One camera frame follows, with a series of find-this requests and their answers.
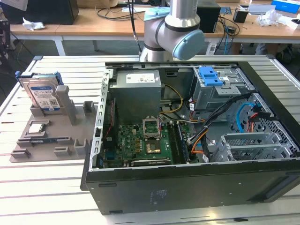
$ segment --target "green motherboard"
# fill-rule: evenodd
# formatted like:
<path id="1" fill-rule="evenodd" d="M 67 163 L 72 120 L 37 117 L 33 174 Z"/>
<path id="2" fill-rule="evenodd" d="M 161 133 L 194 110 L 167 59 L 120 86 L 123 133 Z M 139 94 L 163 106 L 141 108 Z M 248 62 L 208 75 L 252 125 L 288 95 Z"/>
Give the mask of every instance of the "green motherboard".
<path id="1" fill-rule="evenodd" d="M 189 127 L 186 123 L 180 125 L 184 141 L 190 137 Z M 167 124 L 160 126 L 160 139 L 144 139 L 143 125 L 120 125 L 116 151 L 105 153 L 105 162 L 108 167 L 124 167 L 126 160 L 162 160 L 167 159 L 173 164 L 171 144 Z M 146 132 L 158 131 L 156 123 L 146 126 Z"/>

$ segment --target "blue box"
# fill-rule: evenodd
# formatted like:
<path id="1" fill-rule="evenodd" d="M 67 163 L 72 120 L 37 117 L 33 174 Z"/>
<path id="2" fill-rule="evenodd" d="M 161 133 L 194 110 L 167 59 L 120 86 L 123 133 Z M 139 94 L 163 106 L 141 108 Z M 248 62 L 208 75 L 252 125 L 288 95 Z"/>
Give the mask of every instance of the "blue box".
<path id="1" fill-rule="evenodd" d="M 297 13 L 300 7 L 300 2 L 293 0 L 273 0 L 272 5 L 276 6 L 276 10 L 288 13 Z"/>

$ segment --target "black box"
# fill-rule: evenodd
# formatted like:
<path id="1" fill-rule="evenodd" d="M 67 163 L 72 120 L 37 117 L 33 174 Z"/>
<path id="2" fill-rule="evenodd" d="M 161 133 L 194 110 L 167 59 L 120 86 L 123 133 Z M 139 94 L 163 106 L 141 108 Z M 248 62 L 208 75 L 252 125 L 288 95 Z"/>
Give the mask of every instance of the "black box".
<path id="1" fill-rule="evenodd" d="M 197 14 L 199 15 L 200 30 L 204 33 L 215 32 L 221 7 L 214 1 L 198 0 Z"/>
<path id="2" fill-rule="evenodd" d="M 233 21 L 235 21 L 236 23 L 244 23 L 247 15 L 248 11 L 235 10 L 233 15 Z"/>
<path id="3" fill-rule="evenodd" d="M 26 11 L 1 2 L 0 6 L 11 24 L 22 24 L 24 17 L 31 22 L 72 25 L 79 12 L 76 0 L 28 0 Z"/>

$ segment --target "aluminum profile table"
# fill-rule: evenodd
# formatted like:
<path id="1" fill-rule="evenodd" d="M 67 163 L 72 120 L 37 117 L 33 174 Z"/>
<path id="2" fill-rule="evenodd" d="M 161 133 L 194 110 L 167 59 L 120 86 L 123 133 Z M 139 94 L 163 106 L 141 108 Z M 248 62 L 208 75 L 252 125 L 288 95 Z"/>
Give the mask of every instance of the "aluminum profile table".
<path id="1" fill-rule="evenodd" d="M 196 56 L 196 61 L 248 61 L 300 122 L 299 83 L 265 56 Z M 59 71 L 76 105 L 98 102 L 105 62 L 138 61 L 136 56 L 51 56 L 27 71 Z M 102 216 L 89 192 L 80 190 L 83 160 L 12 164 L 10 153 L 31 113 L 19 84 L 0 107 L 0 224 L 300 224 L 300 186 L 273 203 Z"/>

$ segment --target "blue hard drive label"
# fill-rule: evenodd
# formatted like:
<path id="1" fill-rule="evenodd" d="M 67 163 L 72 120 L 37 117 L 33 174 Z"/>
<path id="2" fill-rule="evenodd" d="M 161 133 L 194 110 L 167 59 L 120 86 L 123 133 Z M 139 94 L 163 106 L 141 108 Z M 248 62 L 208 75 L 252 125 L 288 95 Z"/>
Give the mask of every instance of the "blue hard drive label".
<path id="1" fill-rule="evenodd" d="M 57 111 L 60 105 L 52 95 L 53 89 L 50 86 L 30 87 L 31 93 L 41 109 L 46 111 Z"/>

